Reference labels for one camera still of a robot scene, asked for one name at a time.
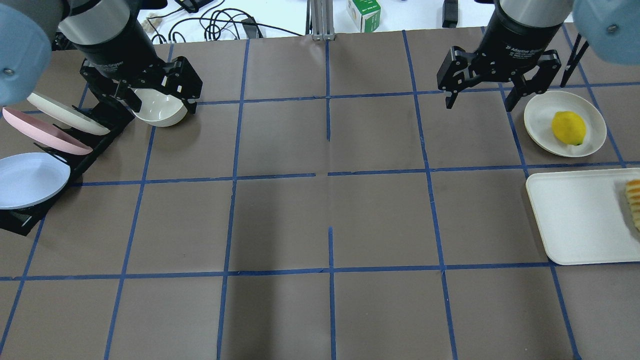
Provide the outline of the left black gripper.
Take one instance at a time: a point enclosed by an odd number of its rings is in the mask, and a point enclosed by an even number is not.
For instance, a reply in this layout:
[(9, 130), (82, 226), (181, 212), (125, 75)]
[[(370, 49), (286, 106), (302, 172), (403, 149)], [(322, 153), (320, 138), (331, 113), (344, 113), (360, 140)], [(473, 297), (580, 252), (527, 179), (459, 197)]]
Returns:
[(160, 59), (137, 19), (129, 19), (108, 41), (73, 45), (87, 59), (80, 66), (80, 75), (98, 101), (110, 105), (119, 101), (137, 113), (142, 100), (131, 88), (154, 89), (180, 100), (188, 113), (196, 113), (201, 77), (183, 55), (170, 62)]

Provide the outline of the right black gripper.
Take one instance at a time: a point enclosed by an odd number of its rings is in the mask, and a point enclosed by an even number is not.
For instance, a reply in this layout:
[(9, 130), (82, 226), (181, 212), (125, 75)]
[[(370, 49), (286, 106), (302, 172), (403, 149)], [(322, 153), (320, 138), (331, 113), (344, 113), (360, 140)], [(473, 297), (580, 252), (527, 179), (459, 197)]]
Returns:
[[(557, 50), (547, 50), (563, 23), (562, 5), (496, 5), (475, 52), (451, 47), (436, 74), (438, 89), (448, 92), (447, 109), (464, 89), (482, 82), (512, 82), (505, 109), (521, 98), (543, 94), (562, 66)], [(538, 68), (527, 80), (528, 71)]]

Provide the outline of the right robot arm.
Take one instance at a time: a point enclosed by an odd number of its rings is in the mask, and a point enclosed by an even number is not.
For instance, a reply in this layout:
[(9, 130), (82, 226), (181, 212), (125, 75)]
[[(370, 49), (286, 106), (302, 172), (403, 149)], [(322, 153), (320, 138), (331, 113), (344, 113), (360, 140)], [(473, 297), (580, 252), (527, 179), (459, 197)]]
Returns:
[(549, 44), (567, 17), (577, 37), (562, 85), (587, 50), (607, 63), (639, 64), (637, 0), (496, 0), (476, 50), (451, 47), (437, 72), (438, 89), (449, 93), (446, 107), (452, 109), (460, 92), (486, 82), (512, 83), (507, 111), (523, 97), (545, 93), (562, 66)]

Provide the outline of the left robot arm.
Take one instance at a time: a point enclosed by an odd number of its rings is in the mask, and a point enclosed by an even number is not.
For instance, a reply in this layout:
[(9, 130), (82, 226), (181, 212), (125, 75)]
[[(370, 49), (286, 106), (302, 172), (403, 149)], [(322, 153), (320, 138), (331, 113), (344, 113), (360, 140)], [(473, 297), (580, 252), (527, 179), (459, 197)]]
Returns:
[(139, 112), (135, 89), (152, 89), (194, 113), (202, 80), (183, 56), (158, 57), (137, 16), (166, 0), (3, 0), (0, 5), (1, 105), (24, 101), (50, 64), (57, 33), (82, 52), (81, 69), (101, 103)]

